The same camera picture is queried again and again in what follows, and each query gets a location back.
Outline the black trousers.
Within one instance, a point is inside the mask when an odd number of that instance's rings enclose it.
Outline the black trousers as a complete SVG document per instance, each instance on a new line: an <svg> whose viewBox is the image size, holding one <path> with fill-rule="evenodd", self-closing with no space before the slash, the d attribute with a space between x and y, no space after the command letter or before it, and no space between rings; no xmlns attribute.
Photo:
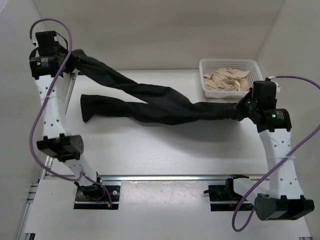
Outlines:
<svg viewBox="0 0 320 240"><path fill-rule="evenodd" d="M180 125L198 120L235 120L248 117L235 103L196 102L167 86L137 83L105 63L87 56L81 49L72 51L79 58L76 68L97 84L117 90L139 99L126 102L118 98L83 94L80 107L83 122L94 116L132 118L143 123Z"/></svg>

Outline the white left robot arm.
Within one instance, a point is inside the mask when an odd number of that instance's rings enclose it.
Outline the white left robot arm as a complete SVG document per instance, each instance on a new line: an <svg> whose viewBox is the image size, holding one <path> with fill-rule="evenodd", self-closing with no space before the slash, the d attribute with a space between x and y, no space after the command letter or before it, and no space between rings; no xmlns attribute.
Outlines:
<svg viewBox="0 0 320 240"><path fill-rule="evenodd" d="M68 51L33 50L29 56L32 77L38 88L40 110L31 127L29 148L37 164L52 175L74 182L79 188L88 188L93 200L105 194L99 174L84 157L84 141L73 134L67 121L67 109L78 71L69 67L73 59ZM73 177L51 170L37 156L36 149L67 166Z"/></svg>

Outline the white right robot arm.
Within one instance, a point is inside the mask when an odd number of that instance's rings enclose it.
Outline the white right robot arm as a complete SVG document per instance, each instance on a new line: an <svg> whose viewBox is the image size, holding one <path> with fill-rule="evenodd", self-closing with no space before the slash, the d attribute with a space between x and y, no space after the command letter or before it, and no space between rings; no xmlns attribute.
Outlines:
<svg viewBox="0 0 320 240"><path fill-rule="evenodd" d="M287 110L276 107L274 93L249 92L235 106L244 110L257 127L268 172L257 182L241 177L225 186L230 200L249 201L261 221L297 220L315 209L304 196L291 150L291 121Z"/></svg>

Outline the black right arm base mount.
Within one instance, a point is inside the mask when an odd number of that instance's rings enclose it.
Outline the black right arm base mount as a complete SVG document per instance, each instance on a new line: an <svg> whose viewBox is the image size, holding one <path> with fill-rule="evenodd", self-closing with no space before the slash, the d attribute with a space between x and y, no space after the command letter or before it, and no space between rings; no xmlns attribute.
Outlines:
<svg viewBox="0 0 320 240"><path fill-rule="evenodd" d="M230 175L223 182L208 185L203 193L209 196L211 212L233 212L242 196L234 191L235 179L248 179L242 174Z"/></svg>

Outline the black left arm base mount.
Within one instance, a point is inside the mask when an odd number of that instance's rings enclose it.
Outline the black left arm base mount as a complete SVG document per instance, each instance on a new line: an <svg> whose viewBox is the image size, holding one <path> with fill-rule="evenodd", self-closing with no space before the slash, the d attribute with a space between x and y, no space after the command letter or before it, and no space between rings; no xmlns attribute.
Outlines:
<svg viewBox="0 0 320 240"><path fill-rule="evenodd" d="M101 186L92 184L88 186L77 186L73 208L75 210L118 210L121 186L105 185L108 190Z"/></svg>

